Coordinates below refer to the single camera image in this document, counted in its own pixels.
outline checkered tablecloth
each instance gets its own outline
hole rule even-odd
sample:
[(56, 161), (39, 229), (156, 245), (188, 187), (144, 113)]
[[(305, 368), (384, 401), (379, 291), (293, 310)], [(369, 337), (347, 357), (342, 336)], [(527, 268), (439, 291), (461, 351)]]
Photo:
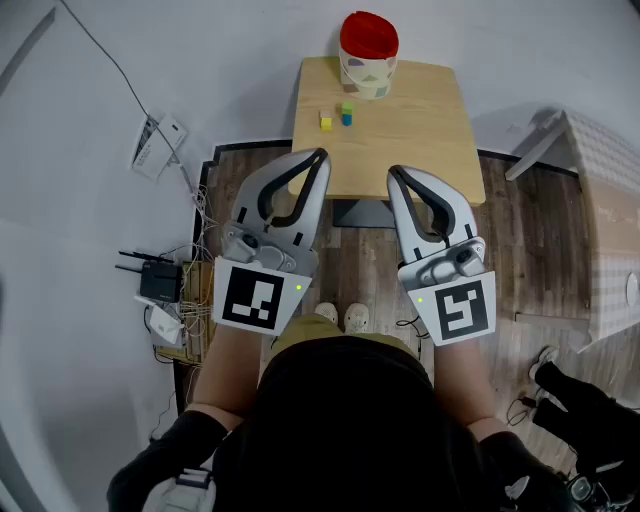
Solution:
[(593, 341), (640, 322), (640, 297), (627, 302), (627, 279), (640, 278), (640, 152), (601, 124), (564, 112), (585, 195), (591, 243)]

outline wooden floor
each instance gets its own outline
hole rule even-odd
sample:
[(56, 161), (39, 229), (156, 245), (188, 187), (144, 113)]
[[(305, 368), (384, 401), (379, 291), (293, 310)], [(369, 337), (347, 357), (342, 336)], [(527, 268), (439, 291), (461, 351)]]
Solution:
[[(238, 187), (251, 172), (290, 148), (260, 148), (223, 152), (209, 176), (213, 217), (229, 220)], [(589, 316), (589, 240), (582, 193), (577, 178), (532, 168), (514, 182), (504, 179), (512, 164), (480, 158), (487, 201), (474, 209), (480, 236), (487, 242), (486, 266), (496, 271), (497, 329), (481, 340), (490, 378), (505, 419), (513, 400), (532, 396), (528, 370), (542, 347), (558, 345), (558, 366), (568, 375), (596, 384), (615, 398), (640, 403), (640, 328), (635, 326), (577, 355), (566, 333), (513, 322), (514, 313)], [(276, 207), (290, 199), (279, 192)], [(352, 302), (369, 307), (375, 332), (397, 336), (417, 353), (411, 327), (413, 309), (397, 280), (401, 260), (395, 230), (334, 228), (331, 202), (325, 203), (315, 249), (320, 268), (305, 295), (302, 312), (318, 302), (333, 302), (342, 316)], [(220, 253), (219, 231), (208, 233), (211, 252)], [(433, 375), (433, 345), (422, 343), (421, 361)], [(516, 404), (512, 413), (522, 410)], [(528, 419), (513, 429), (543, 462), (568, 472), (574, 456), (567, 445)]]

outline white table leg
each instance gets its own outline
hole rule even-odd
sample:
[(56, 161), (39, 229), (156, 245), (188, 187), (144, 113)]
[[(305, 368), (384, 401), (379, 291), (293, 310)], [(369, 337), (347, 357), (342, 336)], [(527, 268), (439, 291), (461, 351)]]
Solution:
[(569, 345), (578, 353), (591, 345), (589, 320), (586, 319), (516, 313), (516, 322), (570, 331)]
[(524, 171), (535, 164), (540, 159), (540, 157), (544, 155), (544, 153), (551, 147), (551, 144), (553, 144), (556, 139), (563, 134), (565, 129), (566, 123), (564, 121), (564, 116), (561, 116), (556, 121), (555, 126), (549, 131), (549, 133), (547, 133), (540, 142), (533, 146), (517, 164), (515, 164), (504, 174), (504, 177), (507, 179), (507, 181), (515, 180)]

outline light wood tabletop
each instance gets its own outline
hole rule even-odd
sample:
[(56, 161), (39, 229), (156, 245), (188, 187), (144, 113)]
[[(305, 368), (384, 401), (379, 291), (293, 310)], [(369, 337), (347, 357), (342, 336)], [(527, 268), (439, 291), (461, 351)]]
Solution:
[[(304, 59), (293, 151), (325, 148), (331, 158), (328, 199), (388, 199), (393, 165), (428, 171), (472, 205), (485, 201), (469, 117), (453, 70), (399, 61), (391, 92), (359, 100), (342, 90), (337, 57)], [(342, 124), (342, 103), (354, 105), (353, 125)], [(320, 110), (330, 110), (333, 130), (320, 130)], [(306, 173), (289, 183), (298, 195)]]

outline stacked blocks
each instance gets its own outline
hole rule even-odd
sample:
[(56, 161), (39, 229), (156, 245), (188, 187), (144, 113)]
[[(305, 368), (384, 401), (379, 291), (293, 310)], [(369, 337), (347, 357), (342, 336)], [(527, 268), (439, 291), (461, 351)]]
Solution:
[(320, 111), (320, 129), (323, 132), (331, 131), (331, 112), (328, 110)]
[(353, 123), (353, 103), (347, 101), (342, 104), (342, 124), (351, 126)]

